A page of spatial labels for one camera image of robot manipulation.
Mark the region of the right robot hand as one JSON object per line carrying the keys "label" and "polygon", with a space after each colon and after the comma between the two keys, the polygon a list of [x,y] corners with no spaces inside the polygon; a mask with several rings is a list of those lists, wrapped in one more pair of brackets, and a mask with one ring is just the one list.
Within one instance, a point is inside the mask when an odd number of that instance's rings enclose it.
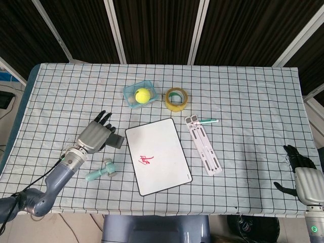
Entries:
{"label": "right robot hand", "polygon": [[306,206],[323,206],[323,172],[316,168],[314,162],[301,155],[297,148],[285,145],[290,165],[295,178],[295,189],[286,188],[274,182],[281,192],[295,196]]}

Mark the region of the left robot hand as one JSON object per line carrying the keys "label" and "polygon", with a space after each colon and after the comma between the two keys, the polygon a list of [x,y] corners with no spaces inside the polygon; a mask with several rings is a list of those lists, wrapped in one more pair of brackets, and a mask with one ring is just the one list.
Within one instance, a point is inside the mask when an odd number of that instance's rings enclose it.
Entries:
{"label": "left robot hand", "polygon": [[112,116],[112,112],[107,113],[102,110],[93,121],[81,132],[76,140],[76,145],[83,148],[88,154],[100,151],[105,145],[106,140],[114,134],[116,127],[106,122]]}

